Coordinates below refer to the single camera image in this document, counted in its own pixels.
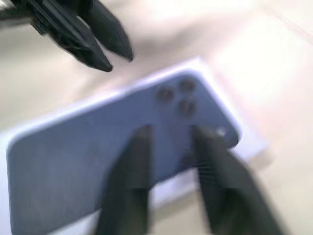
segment robotic claw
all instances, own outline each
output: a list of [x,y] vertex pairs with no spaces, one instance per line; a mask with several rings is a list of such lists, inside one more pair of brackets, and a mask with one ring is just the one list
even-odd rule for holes
[[110,72],[101,46],[133,60],[129,38],[119,20],[99,0],[12,0],[0,11],[0,28],[31,23],[85,65]]

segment white surface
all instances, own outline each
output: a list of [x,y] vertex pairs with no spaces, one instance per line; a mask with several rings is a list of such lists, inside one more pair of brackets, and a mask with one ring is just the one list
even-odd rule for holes
[[[251,156],[262,151],[267,143],[262,137],[249,125],[248,121],[240,115],[236,108],[231,104],[224,92],[218,87],[214,74],[202,62],[201,58],[192,59],[183,62],[177,66],[160,71],[156,74],[146,77],[139,83],[128,87],[124,90],[112,92],[101,99],[89,99],[80,103],[66,107],[58,112],[34,120],[31,123],[17,126],[16,128],[0,133],[0,234],[11,234],[10,228],[10,212],[9,212],[9,196],[8,196],[8,180],[7,180],[7,165],[6,151],[12,141],[28,135],[31,132],[46,128],[57,122],[61,122],[72,116],[95,109],[105,103],[113,102],[123,98],[127,93],[141,90],[152,86],[155,83],[161,82],[170,75],[181,71],[191,71],[197,74],[202,74],[203,84],[207,87],[215,101],[219,103],[226,116],[239,131],[241,137],[239,144],[231,151],[243,160],[248,160]],[[187,192],[197,188],[197,183],[193,177],[194,172],[190,170],[184,174],[178,175],[162,184],[156,185],[151,192],[151,208],[155,209],[164,203],[178,198]],[[87,216],[67,227],[55,231],[54,235],[85,235],[90,233],[93,228],[97,213]]]

